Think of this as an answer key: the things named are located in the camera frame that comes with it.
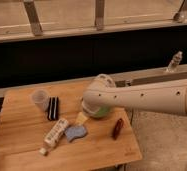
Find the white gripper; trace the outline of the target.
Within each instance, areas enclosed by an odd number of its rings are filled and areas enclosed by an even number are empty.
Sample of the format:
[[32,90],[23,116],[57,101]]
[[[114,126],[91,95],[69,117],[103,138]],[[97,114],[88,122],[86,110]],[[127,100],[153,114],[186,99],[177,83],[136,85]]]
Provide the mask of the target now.
[[[99,108],[100,106],[95,105],[95,104],[89,104],[86,101],[82,101],[82,109],[83,111],[93,117],[93,115],[95,114],[96,110]],[[88,120],[88,116],[86,116],[83,112],[79,112],[75,121],[76,125],[83,125],[86,121]]]

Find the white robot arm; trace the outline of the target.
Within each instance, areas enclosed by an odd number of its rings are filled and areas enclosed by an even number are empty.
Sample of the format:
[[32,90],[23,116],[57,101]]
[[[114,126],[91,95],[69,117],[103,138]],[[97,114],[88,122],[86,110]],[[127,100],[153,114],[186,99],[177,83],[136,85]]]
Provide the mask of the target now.
[[109,75],[99,74],[84,90],[81,106],[93,118],[113,107],[187,116],[187,79],[117,87]]

